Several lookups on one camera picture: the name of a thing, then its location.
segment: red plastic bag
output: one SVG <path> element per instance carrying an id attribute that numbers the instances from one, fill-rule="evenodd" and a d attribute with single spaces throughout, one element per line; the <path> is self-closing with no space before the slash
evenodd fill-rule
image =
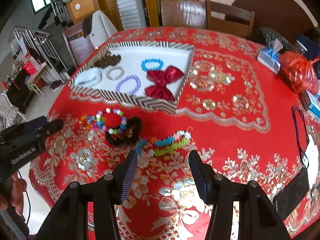
<path id="1" fill-rule="evenodd" d="M 278 57 L 281 70 L 289 79 L 293 91 L 301 93 L 308 90 L 314 96 L 319 92 L 319 82 L 312 65 L 318 60 L 319 56 L 308 61 L 303 55 L 291 51 Z"/>
<path id="2" fill-rule="evenodd" d="M 23 69 L 28 72 L 28 74 L 31 76 L 34 73 L 37 73 L 38 70 L 35 68 L 35 66 L 28 60 L 25 65 L 23 66 Z"/>

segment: red bow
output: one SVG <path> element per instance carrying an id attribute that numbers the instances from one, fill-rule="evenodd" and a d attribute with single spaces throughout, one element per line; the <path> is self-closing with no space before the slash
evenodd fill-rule
<path id="1" fill-rule="evenodd" d="M 184 73 L 174 66 L 169 66 L 165 71 L 148 70 L 147 76 L 156 83 L 155 86 L 145 88 L 144 91 L 148 97 L 174 101 L 174 96 L 171 91 L 167 89 L 166 85 L 177 81 L 184 76 Z"/>

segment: bag strap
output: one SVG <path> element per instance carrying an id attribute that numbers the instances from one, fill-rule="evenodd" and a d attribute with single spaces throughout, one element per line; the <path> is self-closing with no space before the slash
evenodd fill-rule
<path id="1" fill-rule="evenodd" d="M 307 127 L 306 127 L 306 123 L 304 121 L 304 114 L 303 112 L 297 108 L 296 106 L 293 106 L 291 108 L 291 113 L 292 113 L 292 117 L 293 117 L 293 122 L 294 122 L 294 127 L 296 129 L 296 137 L 297 137 L 297 145 L 298 145 L 298 149 L 299 149 L 299 153 L 300 153 L 300 161 L 301 161 L 301 164 L 303 167 L 306 167 L 305 164 L 303 163 L 302 161 L 302 158 L 303 156 L 307 159 L 308 161 L 308 166 L 306 168 L 309 167 L 309 160 L 308 160 L 308 157 L 306 156 L 306 153 L 305 151 L 301 148 L 301 145 L 300 145 L 300 140 L 299 140 L 299 130 L 298 130 L 298 124 L 297 124 L 297 117 L 296 117 L 296 112 L 299 113 L 302 121 L 303 121 L 303 126 L 304 126 L 304 130 L 305 130 L 305 133 L 306 133 L 306 141 L 307 141 L 307 145 L 309 144 L 309 138 L 308 138 L 308 133 L 307 133 Z"/>

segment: wooden chair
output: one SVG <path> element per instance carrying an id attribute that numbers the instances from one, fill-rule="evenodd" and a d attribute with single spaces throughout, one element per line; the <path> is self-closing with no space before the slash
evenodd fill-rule
<path id="1" fill-rule="evenodd" d="M 190 0 L 161 0 L 162 25 L 206 28 L 205 3 Z"/>
<path id="2" fill-rule="evenodd" d="M 205 0 L 206 8 L 206 26 L 208 30 L 232 34 L 238 37 L 248 37 L 252 32 L 254 12 L 243 10 L 241 8 L 222 3 Z M 223 13 L 225 19 L 219 19 L 211 16 L 211 12 Z M 226 20 L 226 18 L 237 18 L 239 22 Z"/>
<path id="3" fill-rule="evenodd" d="M 81 66 L 83 62 L 95 51 L 89 36 L 79 37 L 82 32 L 82 22 L 77 23 L 62 31 L 63 38 L 66 42 L 68 51 L 76 68 Z"/>

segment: human hand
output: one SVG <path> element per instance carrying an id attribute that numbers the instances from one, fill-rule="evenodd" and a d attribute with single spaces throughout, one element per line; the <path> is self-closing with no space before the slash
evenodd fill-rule
<path id="1" fill-rule="evenodd" d="M 12 176 L 11 204 L 15 207 L 16 213 L 22 216 L 23 212 L 23 192 L 27 189 L 27 182 L 24 179 L 18 178 L 17 173 Z M 0 210 L 6 210 L 8 202 L 3 195 L 0 195 Z"/>

